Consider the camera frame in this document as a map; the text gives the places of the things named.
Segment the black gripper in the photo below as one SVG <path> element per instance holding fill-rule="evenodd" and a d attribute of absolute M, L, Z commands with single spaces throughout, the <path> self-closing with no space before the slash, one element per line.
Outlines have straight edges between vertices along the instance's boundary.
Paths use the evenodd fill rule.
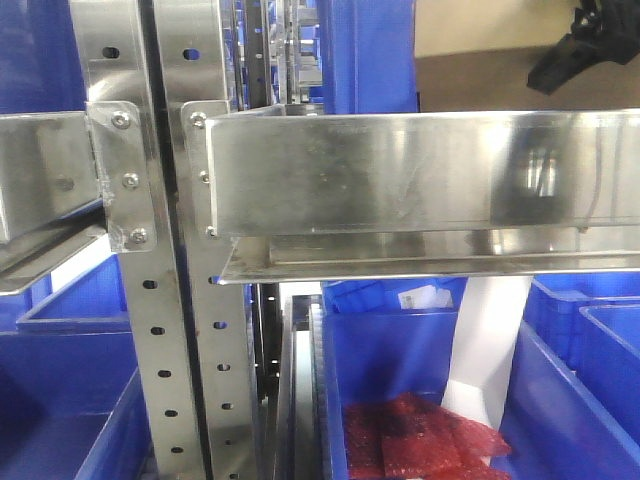
<path fill-rule="evenodd" d="M 626 65 L 638 55 L 637 0 L 582 1 L 570 31 L 529 72 L 527 87 L 551 95 L 595 65 Z"/>

